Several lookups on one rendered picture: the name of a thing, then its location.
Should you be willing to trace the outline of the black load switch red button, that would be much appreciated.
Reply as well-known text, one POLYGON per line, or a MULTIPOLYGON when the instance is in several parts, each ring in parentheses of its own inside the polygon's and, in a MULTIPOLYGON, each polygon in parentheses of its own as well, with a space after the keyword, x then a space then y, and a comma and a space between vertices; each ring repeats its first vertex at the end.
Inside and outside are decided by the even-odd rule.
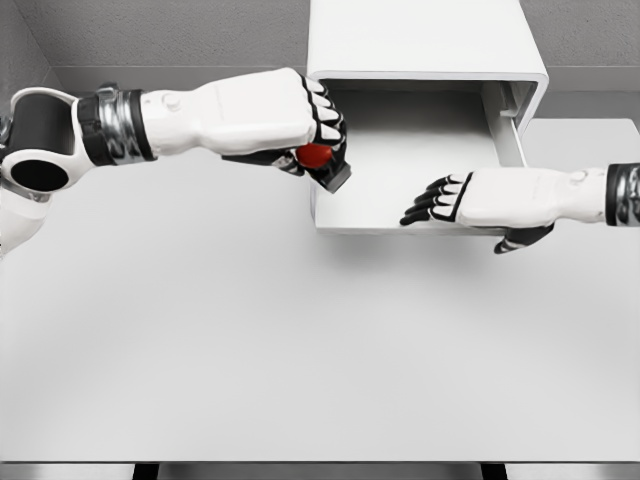
POLYGON ((331 194, 336 193, 351 176, 345 160, 345 147, 307 144, 295 151, 298 163, 311 178, 331 194))

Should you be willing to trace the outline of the white tabletop storage cabinet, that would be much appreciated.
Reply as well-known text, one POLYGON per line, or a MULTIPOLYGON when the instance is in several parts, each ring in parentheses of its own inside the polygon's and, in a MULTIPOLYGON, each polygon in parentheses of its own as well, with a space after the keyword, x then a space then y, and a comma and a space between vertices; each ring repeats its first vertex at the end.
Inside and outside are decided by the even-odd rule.
POLYGON ((520 0, 311 0, 307 74, 514 82, 518 132, 549 85, 520 0))

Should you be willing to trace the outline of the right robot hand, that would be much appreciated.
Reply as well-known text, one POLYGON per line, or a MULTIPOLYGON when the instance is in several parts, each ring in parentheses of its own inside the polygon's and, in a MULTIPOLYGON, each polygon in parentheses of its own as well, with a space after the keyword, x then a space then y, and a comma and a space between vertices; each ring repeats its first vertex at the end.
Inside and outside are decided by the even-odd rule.
POLYGON ((557 174, 527 168, 484 168, 430 183, 399 220, 402 226, 444 222, 472 229, 499 229, 497 255, 529 247, 550 234, 559 218, 557 174))

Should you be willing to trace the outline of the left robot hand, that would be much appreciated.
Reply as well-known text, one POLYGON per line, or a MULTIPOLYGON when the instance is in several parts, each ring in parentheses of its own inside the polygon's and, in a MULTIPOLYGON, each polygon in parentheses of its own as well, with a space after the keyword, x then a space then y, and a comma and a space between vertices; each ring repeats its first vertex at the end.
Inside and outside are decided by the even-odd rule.
POLYGON ((346 144, 343 114, 328 88, 290 68, 247 74, 205 87, 213 110, 200 120, 198 145, 239 163, 302 176, 295 151, 346 144))

